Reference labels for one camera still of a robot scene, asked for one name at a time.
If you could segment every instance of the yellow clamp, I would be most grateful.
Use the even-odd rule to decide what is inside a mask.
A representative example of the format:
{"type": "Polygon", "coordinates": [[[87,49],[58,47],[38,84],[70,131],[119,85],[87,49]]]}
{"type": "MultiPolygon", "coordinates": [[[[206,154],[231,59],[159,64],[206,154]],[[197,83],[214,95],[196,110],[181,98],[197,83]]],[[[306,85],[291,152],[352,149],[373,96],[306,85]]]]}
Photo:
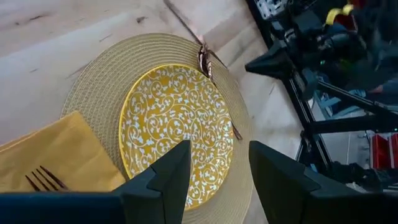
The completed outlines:
{"type": "Polygon", "coordinates": [[[348,4],[343,7],[343,9],[334,8],[329,11],[328,16],[326,17],[326,24],[333,25],[335,23],[335,19],[337,15],[348,16],[351,11],[354,9],[354,5],[348,4]]]}

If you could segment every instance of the plate rim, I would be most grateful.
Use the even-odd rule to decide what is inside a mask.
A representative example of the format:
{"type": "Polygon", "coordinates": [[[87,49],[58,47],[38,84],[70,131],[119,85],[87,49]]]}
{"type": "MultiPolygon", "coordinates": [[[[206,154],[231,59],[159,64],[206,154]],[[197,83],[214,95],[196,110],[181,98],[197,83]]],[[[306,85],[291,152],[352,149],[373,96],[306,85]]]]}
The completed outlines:
{"type": "MultiPolygon", "coordinates": [[[[121,111],[120,111],[120,115],[119,115],[119,127],[118,127],[119,152],[120,152],[120,156],[121,156],[121,159],[122,159],[122,162],[123,162],[124,170],[126,171],[127,176],[129,177],[129,180],[131,180],[131,179],[133,178],[133,176],[132,176],[132,174],[126,169],[126,168],[127,168],[127,167],[126,167],[127,161],[126,161],[126,158],[124,157],[123,150],[122,150],[122,144],[123,144],[123,143],[122,143],[122,137],[121,137],[121,129],[122,129],[123,111],[124,111],[124,109],[126,108],[126,106],[127,106],[127,104],[128,104],[128,99],[129,99],[130,95],[133,93],[133,90],[134,90],[134,88],[136,87],[136,85],[138,85],[138,83],[139,83],[142,79],[144,79],[150,72],[152,72],[152,71],[154,71],[154,70],[157,70],[157,69],[159,69],[159,68],[162,68],[162,67],[166,67],[166,66],[186,67],[186,68],[195,70],[195,71],[199,72],[200,74],[202,74],[202,72],[200,72],[198,69],[196,69],[196,68],[194,68],[194,67],[192,67],[192,66],[189,66],[189,65],[184,65],[184,64],[181,64],[181,63],[165,63],[165,64],[163,64],[163,65],[156,66],[156,67],[154,67],[154,68],[148,70],[147,72],[145,72],[141,77],[139,77],[139,78],[136,80],[136,82],[135,82],[135,83],[133,84],[133,86],[130,88],[129,92],[128,92],[127,95],[126,95],[126,98],[124,99],[123,106],[122,106],[121,111]]],[[[232,122],[232,118],[231,118],[231,115],[230,115],[230,113],[229,113],[228,107],[227,107],[226,109],[227,109],[228,117],[229,117],[229,119],[230,119],[231,122],[232,122]]],[[[234,147],[232,148],[231,157],[233,157],[233,154],[234,154],[233,151],[234,151],[234,147]]],[[[220,189],[220,187],[223,185],[223,183],[224,183],[224,181],[225,181],[225,178],[224,178],[223,182],[220,184],[220,186],[218,187],[217,191],[218,191],[218,190],[220,189]]],[[[212,195],[208,200],[202,202],[201,204],[199,204],[199,205],[197,205],[197,206],[190,207],[190,208],[187,208],[187,209],[184,208],[184,211],[188,211],[188,210],[191,210],[191,209],[198,208],[200,205],[203,205],[204,203],[206,203],[207,201],[209,201],[213,196],[214,196],[214,195],[212,195]]]]}

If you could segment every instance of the wood grain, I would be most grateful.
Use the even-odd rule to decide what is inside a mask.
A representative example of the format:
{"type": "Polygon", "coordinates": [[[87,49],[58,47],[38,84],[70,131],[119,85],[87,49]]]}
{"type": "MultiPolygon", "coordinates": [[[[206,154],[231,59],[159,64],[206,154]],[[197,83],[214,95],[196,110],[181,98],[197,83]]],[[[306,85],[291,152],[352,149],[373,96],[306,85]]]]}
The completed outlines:
{"type": "MultiPolygon", "coordinates": [[[[228,66],[256,138],[295,157],[301,127],[284,87],[244,70],[267,51],[245,1],[171,1],[228,66]]],[[[0,1],[0,144],[57,120],[74,81],[98,54],[148,32],[193,40],[163,1],[0,1]]],[[[255,192],[245,223],[266,223],[255,192]]]]}

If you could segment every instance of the fork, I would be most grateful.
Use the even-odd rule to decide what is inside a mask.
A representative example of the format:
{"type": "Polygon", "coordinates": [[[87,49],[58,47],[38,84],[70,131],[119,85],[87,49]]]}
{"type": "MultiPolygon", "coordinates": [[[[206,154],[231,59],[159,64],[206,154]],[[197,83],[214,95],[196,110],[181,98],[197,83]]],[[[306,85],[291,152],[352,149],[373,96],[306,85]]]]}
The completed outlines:
{"type": "MultiPolygon", "coordinates": [[[[192,22],[184,16],[177,7],[175,7],[174,4],[170,2],[170,0],[164,0],[164,3],[166,6],[172,11],[172,13],[177,17],[177,19],[182,23],[182,25],[187,28],[187,30],[191,33],[193,38],[195,38],[196,42],[201,45],[198,53],[198,65],[200,68],[200,71],[210,79],[210,81],[214,84],[214,86],[217,88],[216,83],[213,79],[213,74],[211,72],[211,62],[208,60],[209,54],[212,54],[219,62],[221,62],[222,65],[224,65],[225,68],[227,66],[217,57],[217,55],[212,51],[211,49],[208,48],[208,45],[206,44],[204,37],[200,34],[198,34],[198,30],[192,25],[192,22]]],[[[232,129],[233,133],[236,136],[238,140],[242,140],[242,135],[239,133],[238,129],[236,128],[235,124],[232,121],[231,118],[231,123],[232,123],[232,129]]]]}
{"type": "MultiPolygon", "coordinates": [[[[60,180],[58,179],[54,174],[52,174],[48,169],[40,166],[40,169],[33,170],[31,174],[34,176],[34,178],[41,184],[41,186],[47,190],[47,191],[60,191],[60,190],[66,190],[69,191],[69,188],[60,180]],[[53,184],[49,178],[47,178],[42,171],[47,174],[47,176],[52,179],[56,184],[53,184]]],[[[30,179],[27,175],[25,175],[27,181],[30,183],[30,185],[33,187],[35,191],[42,191],[33,181],[30,179]]]]}

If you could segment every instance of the fork tines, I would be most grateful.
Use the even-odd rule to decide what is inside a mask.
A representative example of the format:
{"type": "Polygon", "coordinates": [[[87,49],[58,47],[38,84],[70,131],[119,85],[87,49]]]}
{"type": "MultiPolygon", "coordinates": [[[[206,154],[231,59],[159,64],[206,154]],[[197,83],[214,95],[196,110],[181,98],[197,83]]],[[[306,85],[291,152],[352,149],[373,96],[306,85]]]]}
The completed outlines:
{"type": "MultiPolygon", "coordinates": [[[[54,174],[52,174],[48,169],[40,166],[40,168],[42,169],[42,171],[40,171],[40,169],[36,169],[34,171],[31,172],[31,174],[33,175],[33,177],[40,183],[40,185],[47,191],[59,191],[61,189],[63,190],[69,190],[68,187],[60,180],[58,179],[54,174]]],[[[27,181],[30,183],[30,185],[33,187],[33,189],[35,191],[41,191],[40,187],[38,187],[34,181],[32,181],[32,179],[30,179],[27,175],[25,175],[27,181]]]]}

